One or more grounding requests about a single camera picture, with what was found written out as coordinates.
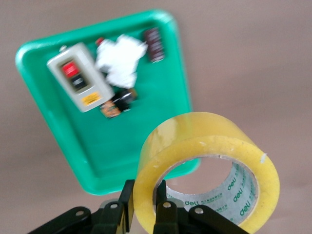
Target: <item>roll of tape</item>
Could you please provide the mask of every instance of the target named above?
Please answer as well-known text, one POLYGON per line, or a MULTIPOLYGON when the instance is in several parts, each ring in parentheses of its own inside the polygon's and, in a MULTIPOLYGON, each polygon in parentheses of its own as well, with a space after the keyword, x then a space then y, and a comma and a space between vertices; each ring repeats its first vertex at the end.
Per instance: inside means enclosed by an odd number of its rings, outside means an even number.
POLYGON ((156 189, 165 175, 198 157, 229 159, 233 166, 225 181, 207 193, 186 195, 167 188, 167 197, 183 201, 187 210, 207 205, 245 231, 255 233, 268 220, 278 201, 276 169, 234 123, 204 112, 171 118, 153 130, 145 141, 133 193, 135 213, 142 227, 153 233, 156 189))

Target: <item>crumpled white paper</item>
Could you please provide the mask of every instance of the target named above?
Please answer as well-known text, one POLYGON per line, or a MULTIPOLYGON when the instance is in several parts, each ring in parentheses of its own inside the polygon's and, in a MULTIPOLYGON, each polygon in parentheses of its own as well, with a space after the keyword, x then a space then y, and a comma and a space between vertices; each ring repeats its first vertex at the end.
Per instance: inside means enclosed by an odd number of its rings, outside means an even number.
POLYGON ((105 39, 97 48, 96 68, 107 73, 109 84, 133 88, 137 80, 137 64, 148 45, 136 38, 121 35, 116 42, 105 39))

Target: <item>orange sticker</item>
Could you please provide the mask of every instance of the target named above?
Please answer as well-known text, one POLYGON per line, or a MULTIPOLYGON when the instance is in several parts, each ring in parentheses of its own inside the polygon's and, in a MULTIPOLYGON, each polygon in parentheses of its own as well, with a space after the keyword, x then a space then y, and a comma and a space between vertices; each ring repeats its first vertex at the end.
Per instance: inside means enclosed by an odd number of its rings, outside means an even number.
POLYGON ((88 106, 98 100, 101 99, 101 96, 98 94, 98 92, 94 92, 94 93, 91 93, 89 94, 88 96, 84 97, 81 99, 81 101, 83 102, 83 104, 85 106, 88 106))

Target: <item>green plastic tray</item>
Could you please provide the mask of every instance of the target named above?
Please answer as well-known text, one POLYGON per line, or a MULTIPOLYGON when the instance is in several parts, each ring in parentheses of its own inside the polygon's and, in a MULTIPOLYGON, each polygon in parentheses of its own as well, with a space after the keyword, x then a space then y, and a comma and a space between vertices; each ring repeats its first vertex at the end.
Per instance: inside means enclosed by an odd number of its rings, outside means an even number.
MULTIPOLYGON (((137 174, 141 147, 161 122, 191 111, 181 58, 177 25, 167 12, 151 10, 25 43, 16 66, 83 189, 104 195, 122 189, 137 174), (131 110, 107 119, 99 108, 82 113, 48 70, 47 61, 62 45, 84 42, 96 56, 99 37, 116 40, 121 34, 143 39, 159 27, 165 59, 139 61, 131 110)), ((193 160, 175 168, 167 178, 181 176, 199 164, 193 160)))

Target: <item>red button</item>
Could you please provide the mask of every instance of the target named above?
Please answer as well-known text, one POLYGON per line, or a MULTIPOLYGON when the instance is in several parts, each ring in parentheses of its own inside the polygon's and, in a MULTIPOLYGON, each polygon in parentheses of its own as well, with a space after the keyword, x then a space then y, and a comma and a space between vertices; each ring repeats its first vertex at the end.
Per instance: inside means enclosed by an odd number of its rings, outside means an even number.
POLYGON ((79 69, 77 68, 74 62, 69 62, 62 67, 63 72, 68 78, 79 73, 79 69))

